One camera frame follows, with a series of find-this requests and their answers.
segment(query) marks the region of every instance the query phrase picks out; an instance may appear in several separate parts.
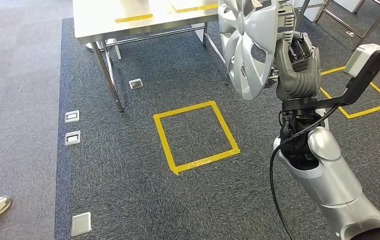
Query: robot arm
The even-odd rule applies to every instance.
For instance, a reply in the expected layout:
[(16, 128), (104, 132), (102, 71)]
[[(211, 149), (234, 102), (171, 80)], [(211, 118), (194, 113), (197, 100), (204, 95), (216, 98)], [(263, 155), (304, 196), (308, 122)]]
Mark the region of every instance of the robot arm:
[[(312, 47), (307, 34), (293, 31), (291, 4), (271, 0), (270, 6), (255, 10), (250, 1), (220, 0), (221, 40), (234, 88), (244, 99), (253, 99), (274, 83), (273, 75), (278, 71), (276, 93), (283, 101), (283, 125), (274, 142), (274, 153), (318, 204), (333, 239), (380, 240), (380, 212), (362, 193), (326, 119), (325, 127), (317, 125), (326, 118), (322, 117), (324, 108), (335, 110), (353, 104), (364, 92), (380, 71), (380, 46), (358, 47), (344, 70), (351, 76), (344, 94), (317, 101), (319, 51)], [(291, 30), (279, 32), (281, 27)], [(265, 61), (253, 58), (254, 45), (265, 51)], [(279, 208), (277, 211), (286, 228)]]

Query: table top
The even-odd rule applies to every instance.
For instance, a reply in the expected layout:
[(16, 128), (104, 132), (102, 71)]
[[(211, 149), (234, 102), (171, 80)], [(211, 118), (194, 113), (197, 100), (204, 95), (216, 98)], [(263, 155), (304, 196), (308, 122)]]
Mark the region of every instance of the table top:
[(218, 20), (218, 0), (73, 0), (82, 44)]

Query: yellow tape square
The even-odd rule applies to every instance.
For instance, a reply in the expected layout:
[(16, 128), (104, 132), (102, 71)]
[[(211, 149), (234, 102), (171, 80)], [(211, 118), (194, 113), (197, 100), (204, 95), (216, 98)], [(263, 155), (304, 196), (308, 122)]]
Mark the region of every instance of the yellow tape square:
[[(169, 148), (168, 141), (166, 140), (165, 131), (163, 130), (162, 123), (160, 122), (160, 118), (184, 113), (186, 111), (188, 112), (191, 110), (200, 109), (202, 107), (205, 108), (208, 106), (213, 108), (213, 111), (215, 112), (215, 115), (219, 120), (219, 124), (221, 124), (221, 127), (225, 132), (225, 136), (227, 137), (229, 143), (231, 144), (231, 150), (221, 152), (221, 153), (209, 156), (209, 157), (205, 157), (205, 158), (200, 159), (200, 160), (192, 161), (192, 162), (189, 162), (187, 164), (185, 163), (185, 164), (176, 166), (174, 159), (172, 157), (171, 150)], [(182, 171), (185, 171), (188, 169), (192, 169), (192, 168), (195, 168), (197, 166), (205, 165), (205, 164), (211, 163), (213, 161), (218, 161), (220, 159), (224, 159), (224, 158), (227, 158), (229, 156), (240, 153), (240, 149), (238, 148), (237, 143), (235, 142), (235, 139), (232, 136), (232, 134), (231, 134), (231, 132), (227, 126), (227, 123), (224, 120), (224, 117), (222, 116), (221, 112), (219, 111), (218, 106), (216, 105), (216, 103), (214, 101), (207, 101), (207, 102), (199, 103), (199, 104), (192, 105), (192, 106), (187, 106), (187, 107), (183, 107), (183, 108), (179, 108), (179, 109), (175, 109), (175, 110), (171, 110), (171, 111), (166, 111), (166, 112), (154, 114), (153, 118), (154, 118), (154, 122), (156, 124), (157, 132), (159, 133), (160, 142), (162, 143), (163, 151), (165, 152), (166, 161), (168, 162), (168, 165), (169, 165), (169, 168), (171, 169), (171, 171), (173, 173), (175, 173), (176, 175), (178, 175), (179, 172), (182, 172)]]
[[(333, 68), (331, 70), (327, 70), (327, 71), (323, 71), (321, 73), (321, 75), (327, 75), (327, 74), (331, 74), (331, 73), (335, 73), (335, 72), (338, 72), (338, 71), (342, 71), (344, 70), (345, 67), (341, 66), (341, 67), (337, 67), (337, 68)], [(370, 82), (370, 85), (371, 87), (373, 87), (375, 90), (377, 90), (377, 92), (380, 94), (380, 89), (373, 83), (373, 82)], [(320, 88), (321, 92), (328, 98), (328, 99), (331, 99), (332, 97), (330, 96), (330, 94), (328, 94), (323, 88)], [(375, 111), (378, 111), (380, 110), (380, 106), (377, 106), (377, 107), (373, 107), (373, 108), (370, 108), (370, 109), (367, 109), (367, 110), (364, 110), (364, 111), (360, 111), (360, 112), (355, 112), (355, 113), (352, 113), (352, 114), (349, 114), (348, 112), (346, 112), (346, 110), (344, 110), (342, 107), (339, 107), (338, 108), (340, 110), (340, 112), (346, 116), (346, 118), (354, 118), (354, 117), (359, 117), (359, 116), (362, 116), (362, 115), (365, 115), (365, 114), (370, 114), (370, 113), (373, 113)]]

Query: metal frame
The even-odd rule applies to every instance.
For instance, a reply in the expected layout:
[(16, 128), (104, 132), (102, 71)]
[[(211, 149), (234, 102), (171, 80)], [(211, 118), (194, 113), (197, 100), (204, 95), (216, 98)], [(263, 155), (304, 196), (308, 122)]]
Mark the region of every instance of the metal frame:
[[(372, 1), (375, 2), (376, 4), (380, 5), (380, 1), (378, 1), (378, 0), (372, 0)], [(369, 35), (372, 33), (372, 31), (374, 31), (374, 29), (377, 27), (377, 25), (380, 23), (380, 16), (378, 16), (377, 20), (368, 29), (368, 31), (365, 34), (360, 34), (358, 31), (356, 31), (349, 24), (345, 23), (342, 19), (340, 19), (339, 17), (337, 17), (336, 15), (334, 15), (332, 12), (328, 11), (327, 9), (325, 9), (327, 7), (327, 5), (329, 4), (329, 2), (330, 2), (330, 0), (327, 0), (326, 5), (323, 7), (321, 13), (319, 14), (319, 16), (317, 17), (317, 19), (315, 20), (315, 23), (318, 23), (319, 19), (322, 16), (322, 13), (326, 13), (332, 19), (336, 20), (339, 24), (341, 24), (342, 26), (344, 26), (348, 30), (352, 31), (353, 34), (355, 34), (357, 37), (360, 38), (360, 40), (356, 44), (355, 48), (358, 47), (359, 45), (361, 45), (366, 40), (366, 38), (369, 37)], [(359, 4), (356, 6), (355, 10), (353, 11), (354, 14), (357, 14), (358, 10), (361, 8), (361, 6), (364, 4), (364, 2), (365, 2), (365, 0), (362, 0), (361, 2), (359, 2)]]
[(297, 18), (296, 18), (296, 23), (294, 24), (295, 29), (299, 26), (300, 20), (302, 19), (303, 15), (305, 15), (306, 9), (316, 8), (316, 7), (321, 7), (321, 6), (326, 7), (329, 3), (329, 0), (327, 2), (322, 3), (322, 4), (319, 3), (319, 4), (313, 4), (313, 5), (309, 5), (309, 2), (310, 2), (310, 0), (305, 0), (303, 2), (302, 7), (295, 7), (294, 8), (295, 11), (299, 11), (299, 14), (297, 15)]
[(185, 29), (179, 29), (179, 30), (174, 30), (174, 31), (168, 31), (168, 32), (153, 34), (153, 35), (149, 35), (149, 36), (143, 36), (143, 37), (136, 37), (136, 38), (132, 38), (132, 39), (121, 40), (121, 41), (115, 40), (114, 42), (109, 43), (109, 44), (106, 44), (105, 41), (100, 41), (101, 45), (103, 46), (103, 50), (106, 54), (107, 66), (106, 66), (106, 63), (105, 63), (102, 55), (101, 55), (100, 49), (97, 47), (97, 43), (96, 42), (91, 43), (92, 49), (94, 50), (94, 54), (98, 60), (98, 63), (101, 67), (101, 70), (103, 71), (104, 77), (106, 77), (107, 84), (109, 86), (110, 91), (112, 92), (113, 98), (114, 98), (115, 103), (116, 103), (116, 107), (118, 108), (119, 112), (123, 113), (124, 108), (122, 107), (121, 101), (119, 99), (118, 92), (116, 90), (116, 84), (115, 84), (115, 79), (113, 76), (113, 68), (112, 68), (113, 62), (112, 62), (112, 58), (110, 56), (109, 47), (110, 46), (117, 47), (117, 46), (122, 45), (122, 44), (129, 44), (129, 43), (139, 42), (139, 41), (143, 41), (143, 40), (155, 39), (155, 38), (160, 38), (160, 37), (165, 37), (165, 36), (170, 36), (170, 35), (175, 35), (175, 34), (181, 34), (181, 33), (196, 31), (196, 30), (203, 30), (203, 40), (202, 40), (203, 46), (206, 47), (206, 40), (208, 40), (210, 42), (210, 44), (212, 45), (212, 47), (215, 49), (215, 52), (223, 60), (223, 57), (219, 53), (218, 48), (215, 46), (212, 39), (207, 34), (207, 22), (205, 22), (204, 26), (198, 26), (198, 27), (192, 27), (192, 28), (189, 27), (187, 29), (186, 28)]

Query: metal table leg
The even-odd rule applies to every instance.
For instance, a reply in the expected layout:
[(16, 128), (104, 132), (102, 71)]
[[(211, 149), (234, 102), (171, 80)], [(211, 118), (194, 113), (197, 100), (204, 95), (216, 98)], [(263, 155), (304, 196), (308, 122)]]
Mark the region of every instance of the metal table leg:
[(363, 41), (371, 34), (372, 31), (377, 27), (377, 25), (380, 23), (380, 16), (377, 18), (377, 20), (374, 22), (374, 24), (371, 26), (371, 28), (365, 33), (365, 35), (359, 40), (357, 43), (357, 46), (361, 45)]
[(115, 82), (113, 79), (112, 63), (110, 62), (109, 52), (108, 52), (108, 49), (106, 47), (106, 43), (104, 41), (102, 41), (102, 44), (103, 44), (103, 48), (105, 49), (106, 55), (108, 56), (107, 62), (108, 62), (109, 69), (107, 69), (106, 64), (104, 63), (103, 57), (101, 56), (101, 52), (100, 52), (99, 48), (97, 47), (97, 43), (92, 42), (91, 46), (93, 47), (94, 54), (98, 60), (98, 63), (101, 67), (101, 70), (103, 71), (104, 77), (106, 77), (107, 85), (109, 86), (109, 89), (112, 92), (116, 106), (118, 107), (119, 112), (123, 113), (124, 109), (122, 107), (121, 101), (119, 100), (119, 96), (118, 96), (118, 93), (116, 91)]
[(300, 20), (302, 19), (303, 15), (305, 15), (305, 11), (309, 5), (309, 2), (310, 2), (310, 0), (305, 0), (303, 2), (302, 8), (300, 9), (300, 12), (299, 12), (299, 15), (297, 15), (296, 23), (294, 25), (294, 29), (297, 29), (297, 27), (299, 26)]
[(207, 35), (207, 22), (204, 23), (204, 29), (203, 29), (203, 46), (206, 47), (206, 35)]
[(325, 6), (321, 8), (321, 11), (319, 12), (319, 15), (315, 18), (314, 22), (318, 23), (319, 19), (321, 18), (322, 14), (324, 13), (324, 10), (327, 8), (328, 4), (330, 3), (330, 0), (325, 1)]
[(356, 5), (355, 9), (353, 10), (353, 14), (357, 14), (361, 6), (364, 4), (365, 0), (361, 0), (358, 2), (358, 5)]

